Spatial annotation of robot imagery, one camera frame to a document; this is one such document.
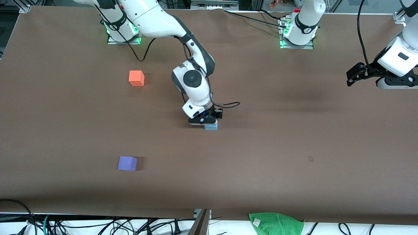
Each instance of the green towel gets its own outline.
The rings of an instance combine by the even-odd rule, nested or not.
[[[258,235],[301,235],[305,222],[279,213],[249,214]]]

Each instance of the brown table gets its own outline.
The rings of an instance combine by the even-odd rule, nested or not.
[[[95,9],[33,7],[0,62],[1,197],[34,212],[418,224],[418,93],[347,87],[363,61],[355,15],[324,15],[315,49],[292,50],[274,26],[221,10],[169,13],[215,58],[214,100],[241,106],[218,131],[191,127],[171,81],[185,60],[178,40],[157,39],[138,63],[106,44]],[[361,20],[372,60],[401,26]],[[130,70],[145,72],[144,87]],[[117,170],[119,156],[142,170]]]

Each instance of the orange cube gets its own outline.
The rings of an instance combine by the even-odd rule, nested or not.
[[[129,71],[129,82],[134,87],[139,87],[144,85],[144,73],[141,70],[131,70]]]

